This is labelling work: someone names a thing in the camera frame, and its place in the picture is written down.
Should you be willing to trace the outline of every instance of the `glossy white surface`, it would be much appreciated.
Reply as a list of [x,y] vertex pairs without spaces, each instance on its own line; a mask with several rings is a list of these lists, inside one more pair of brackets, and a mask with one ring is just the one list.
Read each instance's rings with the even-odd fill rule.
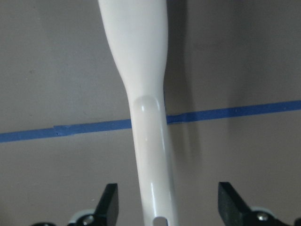
[[163,80],[165,0],[99,0],[103,24],[129,101],[145,226],[165,217],[177,226]]

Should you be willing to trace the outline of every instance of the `black clamp jaw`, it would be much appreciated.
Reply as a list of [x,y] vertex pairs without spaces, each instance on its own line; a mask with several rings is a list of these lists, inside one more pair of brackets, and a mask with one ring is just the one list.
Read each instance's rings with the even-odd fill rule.
[[[218,211],[226,226],[289,226],[266,211],[253,211],[229,182],[218,187]],[[294,226],[301,226],[301,218]]]
[[[115,226],[118,217],[118,186],[107,184],[93,214],[81,216],[67,226]],[[32,226],[56,226],[53,223],[37,223]]]

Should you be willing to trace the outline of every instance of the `white object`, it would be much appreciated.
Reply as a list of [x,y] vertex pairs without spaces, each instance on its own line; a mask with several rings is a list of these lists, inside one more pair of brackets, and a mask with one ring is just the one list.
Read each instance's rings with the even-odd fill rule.
[[165,0],[98,0],[109,46],[127,91],[145,226],[178,226],[163,80]]

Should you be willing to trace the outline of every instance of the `white plastic part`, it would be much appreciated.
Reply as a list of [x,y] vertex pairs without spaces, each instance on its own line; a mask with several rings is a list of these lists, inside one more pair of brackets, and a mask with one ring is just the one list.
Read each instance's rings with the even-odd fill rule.
[[92,215],[92,214],[94,214],[94,212],[95,212],[95,209],[86,209],[86,210],[78,211],[78,212],[76,212],[76,213],[70,218],[69,224],[75,224],[76,221],[77,221],[80,217],[82,217],[82,216],[84,216],[84,215]]
[[98,0],[113,58],[127,91],[145,226],[178,226],[163,80],[166,0]]

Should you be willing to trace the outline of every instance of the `gray background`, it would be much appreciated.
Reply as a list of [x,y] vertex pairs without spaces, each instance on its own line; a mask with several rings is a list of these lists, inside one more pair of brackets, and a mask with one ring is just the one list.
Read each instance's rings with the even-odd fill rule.
[[[168,0],[168,114],[301,100],[301,1]],[[0,133],[129,118],[96,0],[0,0]],[[169,125],[182,226],[222,226],[217,183],[292,224],[301,112]],[[66,225],[119,184],[142,226],[130,129],[0,144],[0,225]]]

